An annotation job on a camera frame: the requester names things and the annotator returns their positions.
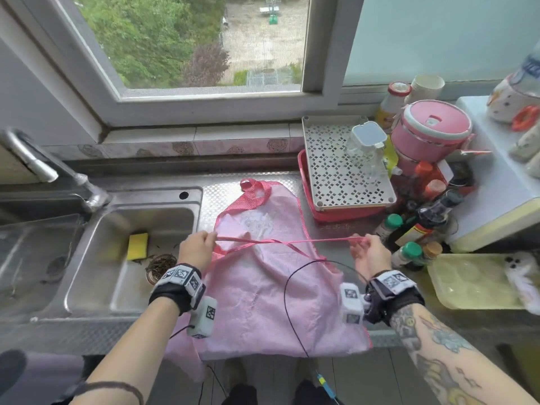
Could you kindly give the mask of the black right wristband with markers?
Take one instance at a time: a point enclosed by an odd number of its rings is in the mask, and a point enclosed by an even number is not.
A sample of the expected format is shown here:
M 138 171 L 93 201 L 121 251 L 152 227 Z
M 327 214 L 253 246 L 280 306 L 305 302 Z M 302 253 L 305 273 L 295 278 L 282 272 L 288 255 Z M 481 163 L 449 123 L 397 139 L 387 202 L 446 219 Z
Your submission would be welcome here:
M 364 319 L 372 325 L 383 322 L 390 326 L 390 320 L 400 309 L 426 305 L 417 284 L 398 270 L 383 271 L 369 280 L 365 295 L 368 300 Z

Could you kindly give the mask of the person's right hand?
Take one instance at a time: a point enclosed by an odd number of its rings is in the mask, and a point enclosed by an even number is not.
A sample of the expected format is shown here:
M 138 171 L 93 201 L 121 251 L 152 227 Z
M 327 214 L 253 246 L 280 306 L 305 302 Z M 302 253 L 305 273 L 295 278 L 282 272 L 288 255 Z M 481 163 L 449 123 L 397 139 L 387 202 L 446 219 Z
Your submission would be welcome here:
M 389 271 L 391 269 L 391 252 L 382 244 L 380 238 L 375 236 L 375 267 L 373 271 L 356 271 L 360 279 L 366 283 L 373 279 L 381 272 Z

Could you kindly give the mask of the person's left forearm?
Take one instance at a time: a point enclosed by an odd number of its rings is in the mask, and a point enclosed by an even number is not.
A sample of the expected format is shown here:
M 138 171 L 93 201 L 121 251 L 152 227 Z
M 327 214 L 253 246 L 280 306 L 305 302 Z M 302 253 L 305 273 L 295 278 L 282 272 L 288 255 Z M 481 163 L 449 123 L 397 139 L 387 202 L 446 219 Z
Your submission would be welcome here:
M 145 403 L 179 314 L 172 299 L 156 298 L 98 364 L 88 384 L 123 382 L 137 388 Z M 100 388 L 78 395 L 72 405 L 139 405 L 139 401 L 123 388 Z

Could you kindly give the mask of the red plastic tray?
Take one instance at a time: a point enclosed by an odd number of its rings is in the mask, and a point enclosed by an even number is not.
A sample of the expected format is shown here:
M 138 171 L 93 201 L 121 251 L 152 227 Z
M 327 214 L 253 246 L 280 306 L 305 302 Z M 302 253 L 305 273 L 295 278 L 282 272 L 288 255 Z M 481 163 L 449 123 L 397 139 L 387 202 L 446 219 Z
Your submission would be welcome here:
M 301 150 L 298 165 L 302 187 L 315 220 L 335 223 L 368 217 L 395 204 L 397 195 L 388 174 L 370 183 L 359 168 L 345 158 L 323 157 L 330 149 Z

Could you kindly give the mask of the metal faucet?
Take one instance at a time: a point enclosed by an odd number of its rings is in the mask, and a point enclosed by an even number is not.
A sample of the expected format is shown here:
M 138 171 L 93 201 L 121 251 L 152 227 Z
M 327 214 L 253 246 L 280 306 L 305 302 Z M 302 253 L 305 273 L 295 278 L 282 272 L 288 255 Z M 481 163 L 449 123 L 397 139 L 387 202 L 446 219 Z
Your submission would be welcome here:
M 71 169 L 20 129 L 0 129 L 0 143 L 17 156 L 42 183 L 56 181 L 59 178 L 59 171 L 71 177 L 76 187 L 88 193 L 87 197 L 75 193 L 75 196 L 80 198 L 85 211 L 95 213 L 112 202 L 113 196 L 109 192 L 91 183 L 87 175 Z

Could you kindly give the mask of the grey purple garment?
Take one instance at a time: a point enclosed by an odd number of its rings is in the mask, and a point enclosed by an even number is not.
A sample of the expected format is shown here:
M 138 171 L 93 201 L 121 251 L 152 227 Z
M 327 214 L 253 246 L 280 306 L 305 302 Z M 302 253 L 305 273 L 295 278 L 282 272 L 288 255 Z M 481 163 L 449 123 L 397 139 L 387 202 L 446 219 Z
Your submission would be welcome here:
M 0 353 L 0 405 L 67 405 L 104 355 Z

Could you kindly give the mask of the person's right forearm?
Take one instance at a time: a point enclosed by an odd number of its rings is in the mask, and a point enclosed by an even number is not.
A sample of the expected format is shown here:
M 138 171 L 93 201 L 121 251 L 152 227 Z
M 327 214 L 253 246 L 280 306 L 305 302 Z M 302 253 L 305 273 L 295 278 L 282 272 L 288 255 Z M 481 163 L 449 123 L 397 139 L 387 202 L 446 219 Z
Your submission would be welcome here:
M 389 324 L 442 405 L 540 405 L 421 304 L 401 307 Z

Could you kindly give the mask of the pink checked apron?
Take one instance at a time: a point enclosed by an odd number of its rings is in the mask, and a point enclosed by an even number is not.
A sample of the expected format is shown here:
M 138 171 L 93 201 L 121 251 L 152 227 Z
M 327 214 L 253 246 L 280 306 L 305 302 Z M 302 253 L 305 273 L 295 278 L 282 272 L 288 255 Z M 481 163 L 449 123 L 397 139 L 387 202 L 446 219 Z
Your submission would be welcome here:
M 342 321 L 343 272 L 321 256 L 309 236 L 300 200 L 283 184 L 243 179 L 242 194 L 215 221 L 217 241 L 204 273 L 217 300 L 213 333 L 187 330 L 169 340 L 165 359 L 193 381 L 205 361 L 253 354 L 347 356 L 372 348 L 364 325 Z

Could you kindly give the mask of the orange capped sauce bottle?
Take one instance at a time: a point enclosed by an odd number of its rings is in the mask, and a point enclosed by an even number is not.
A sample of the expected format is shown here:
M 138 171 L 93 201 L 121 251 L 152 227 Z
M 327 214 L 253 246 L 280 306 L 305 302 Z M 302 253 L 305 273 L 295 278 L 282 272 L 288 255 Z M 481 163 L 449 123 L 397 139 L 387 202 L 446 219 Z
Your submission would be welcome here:
M 420 161 L 409 178 L 408 197 L 414 198 L 422 182 L 433 172 L 434 166 L 427 161 Z

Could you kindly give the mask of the brown capped seasoning bottle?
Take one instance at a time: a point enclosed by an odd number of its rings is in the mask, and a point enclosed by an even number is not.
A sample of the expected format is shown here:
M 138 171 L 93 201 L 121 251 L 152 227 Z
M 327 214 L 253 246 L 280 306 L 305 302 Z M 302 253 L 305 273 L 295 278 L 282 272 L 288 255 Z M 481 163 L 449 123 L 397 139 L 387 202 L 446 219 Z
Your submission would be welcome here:
M 442 245 L 437 241 L 430 241 L 422 245 L 422 259 L 423 265 L 428 265 L 431 261 L 435 260 L 443 252 Z

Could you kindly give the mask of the white patterned ceramic jar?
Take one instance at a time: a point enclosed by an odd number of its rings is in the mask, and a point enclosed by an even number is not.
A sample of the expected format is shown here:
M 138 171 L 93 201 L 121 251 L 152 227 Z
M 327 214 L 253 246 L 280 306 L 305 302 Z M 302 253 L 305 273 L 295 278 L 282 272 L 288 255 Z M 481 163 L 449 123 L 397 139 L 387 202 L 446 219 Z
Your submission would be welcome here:
M 487 115 L 514 132 L 526 132 L 540 121 L 540 95 L 522 92 L 511 83 L 512 74 L 491 92 Z

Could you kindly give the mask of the stainless steel sink basin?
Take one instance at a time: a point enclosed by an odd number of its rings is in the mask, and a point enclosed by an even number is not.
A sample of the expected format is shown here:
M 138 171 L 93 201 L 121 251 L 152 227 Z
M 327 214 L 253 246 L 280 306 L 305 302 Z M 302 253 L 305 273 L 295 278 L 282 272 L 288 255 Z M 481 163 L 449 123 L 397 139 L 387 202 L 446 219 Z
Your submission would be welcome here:
M 71 258 L 63 306 L 71 318 L 136 317 L 152 285 L 145 268 L 152 257 L 172 254 L 198 228 L 202 188 L 122 190 L 91 218 Z M 148 233 L 147 258 L 126 261 L 131 234 Z

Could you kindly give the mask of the shallow steel sink basin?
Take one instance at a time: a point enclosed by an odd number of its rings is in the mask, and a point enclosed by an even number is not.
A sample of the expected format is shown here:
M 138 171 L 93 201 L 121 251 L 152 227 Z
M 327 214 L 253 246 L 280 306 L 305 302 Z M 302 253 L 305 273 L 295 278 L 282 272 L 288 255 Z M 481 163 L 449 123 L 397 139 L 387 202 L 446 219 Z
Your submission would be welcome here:
M 0 226 L 0 322 L 29 320 L 51 303 L 84 224 L 70 214 Z

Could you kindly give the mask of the phone in white fuzzy case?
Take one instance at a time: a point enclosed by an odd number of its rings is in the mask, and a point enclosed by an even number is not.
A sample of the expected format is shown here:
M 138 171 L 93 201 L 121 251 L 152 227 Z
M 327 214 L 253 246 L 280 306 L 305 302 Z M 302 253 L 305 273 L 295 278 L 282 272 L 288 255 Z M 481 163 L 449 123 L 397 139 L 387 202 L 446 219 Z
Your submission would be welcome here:
M 532 252 L 517 251 L 504 258 L 504 272 L 520 302 L 530 314 L 540 316 L 540 264 Z

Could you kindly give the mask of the person's legs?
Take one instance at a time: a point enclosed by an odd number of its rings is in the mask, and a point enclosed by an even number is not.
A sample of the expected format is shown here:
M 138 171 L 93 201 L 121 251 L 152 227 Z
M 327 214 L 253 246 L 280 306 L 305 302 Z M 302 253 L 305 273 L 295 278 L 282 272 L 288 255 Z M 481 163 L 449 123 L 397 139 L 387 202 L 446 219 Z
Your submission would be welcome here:
M 320 384 L 318 359 L 254 356 L 222 364 L 221 405 L 345 405 Z

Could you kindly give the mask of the pink round lunch container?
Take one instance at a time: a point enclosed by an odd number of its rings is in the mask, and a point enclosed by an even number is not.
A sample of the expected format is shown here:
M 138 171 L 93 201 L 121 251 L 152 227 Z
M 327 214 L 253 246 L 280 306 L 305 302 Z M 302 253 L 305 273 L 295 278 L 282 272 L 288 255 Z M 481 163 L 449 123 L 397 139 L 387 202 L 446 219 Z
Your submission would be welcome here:
M 450 103 L 421 100 L 406 104 L 390 132 L 398 168 L 404 176 L 411 176 L 422 161 L 438 163 L 468 139 L 472 128 L 469 115 Z

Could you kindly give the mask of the black wristband with markers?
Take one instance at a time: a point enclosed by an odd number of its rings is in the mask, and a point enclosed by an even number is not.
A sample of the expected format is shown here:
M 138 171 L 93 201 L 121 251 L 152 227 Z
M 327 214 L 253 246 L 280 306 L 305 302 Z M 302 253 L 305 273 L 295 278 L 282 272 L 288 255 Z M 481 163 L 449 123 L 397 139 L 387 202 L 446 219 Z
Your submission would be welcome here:
M 148 304 L 158 298 L 171 299 L 180 314 L 198 308 L 206 291 L 201 271 L 189 264 L 179 264 L 168 269 L 154 285 Z
M 372 325 L 383 322 L 390 326 L 390 320 L 400 309 L 426 305 L 417 284 L 398 270 L 383 271 L 369 280 L 365 295 L 368 300 L 364 319 Z

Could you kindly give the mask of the clear plastic bottle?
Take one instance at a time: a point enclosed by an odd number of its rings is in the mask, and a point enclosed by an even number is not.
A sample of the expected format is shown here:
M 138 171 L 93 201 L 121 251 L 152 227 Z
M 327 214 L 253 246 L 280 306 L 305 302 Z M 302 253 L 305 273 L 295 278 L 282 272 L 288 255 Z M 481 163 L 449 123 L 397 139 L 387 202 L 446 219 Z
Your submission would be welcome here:
M 525 95 L 540 95 L 540 40 L 509 76 L 509 84 Z

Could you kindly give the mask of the dark soy sauce bottle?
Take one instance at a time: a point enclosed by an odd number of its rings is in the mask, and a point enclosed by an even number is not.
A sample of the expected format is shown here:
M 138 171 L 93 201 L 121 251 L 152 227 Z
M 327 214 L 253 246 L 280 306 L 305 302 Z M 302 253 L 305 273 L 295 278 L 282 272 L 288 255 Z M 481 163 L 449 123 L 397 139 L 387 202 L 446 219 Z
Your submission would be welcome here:
M 402 226 L 390 234 L 387 241 L 390 251 L 395 252 L 409 242 L 420 244 L 423 238 L 446 224 L 450 211 L 462 204 L 463 200 L 463 195 L 458 191 L 447 190 L 432 204 L 417 209 Z

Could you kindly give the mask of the clear pitcher with white lid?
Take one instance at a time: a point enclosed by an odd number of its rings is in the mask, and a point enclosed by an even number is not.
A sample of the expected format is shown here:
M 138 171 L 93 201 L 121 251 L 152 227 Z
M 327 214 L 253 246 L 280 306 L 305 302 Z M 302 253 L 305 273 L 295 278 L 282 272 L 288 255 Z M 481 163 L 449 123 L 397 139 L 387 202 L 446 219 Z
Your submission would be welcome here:
M 346 154 L 350 157 L 367 181 L 374 183 L 385 173 L 382 156 L 387 134 L 374 121 L 354 126 L 346 143 Z

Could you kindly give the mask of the yellow bottle with red cap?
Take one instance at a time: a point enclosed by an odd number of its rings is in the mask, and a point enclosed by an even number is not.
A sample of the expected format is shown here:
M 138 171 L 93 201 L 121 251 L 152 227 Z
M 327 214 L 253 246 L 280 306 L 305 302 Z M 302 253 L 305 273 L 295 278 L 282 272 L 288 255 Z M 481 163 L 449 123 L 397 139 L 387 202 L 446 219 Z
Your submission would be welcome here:
M 394 123 L 394 117 L 404 106 L 406 97 L 411 92 L 411 85 L 407 82 L 394 81 L 388 85 L 387 95 L 383 98 L 375 115 L 374 121 L 389 133 Z

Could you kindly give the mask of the white perforated drain tray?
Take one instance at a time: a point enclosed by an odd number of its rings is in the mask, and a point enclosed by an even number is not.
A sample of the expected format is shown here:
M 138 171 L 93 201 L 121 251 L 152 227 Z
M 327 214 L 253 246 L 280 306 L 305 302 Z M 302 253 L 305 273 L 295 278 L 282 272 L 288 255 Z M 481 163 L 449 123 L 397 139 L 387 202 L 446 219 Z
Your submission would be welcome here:
M 302 118 L 310 191 L 317 211 L 345 208 L 382 208 L 395 204 L 397 195 L 382 160 L 387 139 L 376 142 L 374 154 L 366 158 L 350 156 L 347 142 L 355 127 L 376 138 L 380 127 L 358 115 L 313 116 Z

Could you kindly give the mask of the dark band on forearm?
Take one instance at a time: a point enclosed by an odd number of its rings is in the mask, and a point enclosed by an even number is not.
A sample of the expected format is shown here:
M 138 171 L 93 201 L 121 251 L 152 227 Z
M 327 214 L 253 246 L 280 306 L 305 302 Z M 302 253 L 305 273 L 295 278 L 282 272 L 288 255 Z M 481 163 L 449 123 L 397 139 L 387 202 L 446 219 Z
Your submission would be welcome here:
M 141 391 L 135 386 L 130 385 L 126 382 L 121 382 L 121 381 L 98 381 L 98 382 L 82 381 L 76 386 L 76 388 L 74 389 L 71 395 L 73 398 L 75 398 L 77 396 L 86 394 L 88 392 L 91 392 L 94 390 L 100 390 L 100 389 L 123 390 L 125 392 L 133 394 L 138 401 L 138 405 L 145 405 L 144 396 L 141 393 Z

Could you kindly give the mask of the pale yellow plastic tray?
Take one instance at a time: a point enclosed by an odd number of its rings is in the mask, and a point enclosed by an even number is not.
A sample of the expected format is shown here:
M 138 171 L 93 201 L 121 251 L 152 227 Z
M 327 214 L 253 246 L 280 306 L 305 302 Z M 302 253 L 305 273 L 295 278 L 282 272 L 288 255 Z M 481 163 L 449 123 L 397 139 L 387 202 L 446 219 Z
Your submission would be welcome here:
M 512 254 L 441 254 L 427 266 L 436 296 L 451 310 L 500 311 L 525 307 L 505 269 Z

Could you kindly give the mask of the green capped seasoning bottle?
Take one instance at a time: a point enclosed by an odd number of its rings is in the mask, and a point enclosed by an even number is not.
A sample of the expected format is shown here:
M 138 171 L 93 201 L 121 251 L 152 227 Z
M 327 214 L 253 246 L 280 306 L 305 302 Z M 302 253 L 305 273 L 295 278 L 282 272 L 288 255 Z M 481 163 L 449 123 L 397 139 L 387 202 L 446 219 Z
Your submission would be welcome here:
M 415 242 L 407 242 L 392 253 L 390 262 L 393 269 L 406 267 L 410 271 L 418 272 L 425 266 L 422 247 Z
M 403 224 L 403 218 L 399 214 L 389 214 L 384 220 L 376 227 L 374 235 L 377 235 L 381 242 L 384 244 L 398 228 Z

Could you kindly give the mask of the white appliance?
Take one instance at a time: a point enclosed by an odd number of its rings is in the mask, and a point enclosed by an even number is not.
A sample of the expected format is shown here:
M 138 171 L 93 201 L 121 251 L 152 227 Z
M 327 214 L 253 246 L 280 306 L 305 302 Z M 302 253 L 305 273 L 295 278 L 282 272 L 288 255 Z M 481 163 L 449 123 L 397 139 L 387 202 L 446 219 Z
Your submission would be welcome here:
M 521 137 L 487 113 L 487 96 L 463 96 L 456 106 L 472 121 L 473 149 L 490 155 L 469 161 L 476 190 L 451 213 L 457 229 L 447 237 L 452 252 L 469 253 L 495 244 L 495 250 L 540 247 L 540 179 L 530 176 L 508 150 Z

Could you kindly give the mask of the yellow sponge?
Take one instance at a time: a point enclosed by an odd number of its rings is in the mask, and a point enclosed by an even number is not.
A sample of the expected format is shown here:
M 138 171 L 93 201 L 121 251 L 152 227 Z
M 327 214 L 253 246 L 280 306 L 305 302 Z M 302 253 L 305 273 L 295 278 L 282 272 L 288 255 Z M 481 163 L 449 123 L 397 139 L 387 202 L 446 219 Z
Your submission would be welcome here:
M 139 261 L 147 258 L 148 233 L 131 234 L 128 239 L 126 261 Z

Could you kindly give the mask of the round metal sink strainer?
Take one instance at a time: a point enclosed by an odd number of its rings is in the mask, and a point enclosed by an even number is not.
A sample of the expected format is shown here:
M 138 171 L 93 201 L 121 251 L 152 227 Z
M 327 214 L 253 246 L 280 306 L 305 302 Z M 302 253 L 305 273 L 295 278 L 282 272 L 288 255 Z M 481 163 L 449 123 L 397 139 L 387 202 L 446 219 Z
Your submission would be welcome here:
M 172 254 L 161 254 L 152 257 L 150 263 L 145 268 L 146 280 L 154 286 L 164 274 L 172 267 L 176 266 L 177 258 Z

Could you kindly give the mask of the black left wristband with markers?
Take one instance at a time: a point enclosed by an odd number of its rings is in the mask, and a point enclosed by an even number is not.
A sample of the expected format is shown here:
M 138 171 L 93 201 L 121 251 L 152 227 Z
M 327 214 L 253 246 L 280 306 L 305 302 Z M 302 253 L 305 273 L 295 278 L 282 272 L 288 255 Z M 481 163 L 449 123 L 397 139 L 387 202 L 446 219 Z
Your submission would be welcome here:
M 148 304 L 158 298 L 171 299 L 180 314 L 198 308 L 206 291 L 201 271 L 189 264 L 179 264 L 168 269 L 154 285 Z

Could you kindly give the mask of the white window frame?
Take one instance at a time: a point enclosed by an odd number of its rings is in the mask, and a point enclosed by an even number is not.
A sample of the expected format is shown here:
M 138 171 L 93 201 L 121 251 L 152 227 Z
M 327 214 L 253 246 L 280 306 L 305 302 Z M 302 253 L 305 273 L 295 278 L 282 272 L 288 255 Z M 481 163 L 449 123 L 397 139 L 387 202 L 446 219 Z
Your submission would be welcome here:
M 434 73 L 487 95 L 540 0 L 0 0 L 108 129 L 277 121 Z

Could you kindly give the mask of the white cup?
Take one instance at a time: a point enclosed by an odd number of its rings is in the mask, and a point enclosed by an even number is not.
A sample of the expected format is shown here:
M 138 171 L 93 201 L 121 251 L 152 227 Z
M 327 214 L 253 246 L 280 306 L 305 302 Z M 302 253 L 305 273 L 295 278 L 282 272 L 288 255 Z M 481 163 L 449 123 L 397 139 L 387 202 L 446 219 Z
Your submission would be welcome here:
M 421 100 L 437 100 L 444 86 L 445 80 L 439 75 L 418 74 L 412 80 L 408 103 L 412 104 Z

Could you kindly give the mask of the person's left hand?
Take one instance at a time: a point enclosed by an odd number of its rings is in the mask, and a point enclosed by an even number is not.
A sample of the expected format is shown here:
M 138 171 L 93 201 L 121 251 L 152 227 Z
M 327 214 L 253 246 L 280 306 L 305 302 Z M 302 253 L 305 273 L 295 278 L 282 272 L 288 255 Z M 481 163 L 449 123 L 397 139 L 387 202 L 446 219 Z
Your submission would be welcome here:
M 198 232 L 189 235 L 179 245 L 178 264 L 193 266 L 200 272 L 205 272 L 211 261 L 200 261 L 198 259 Z

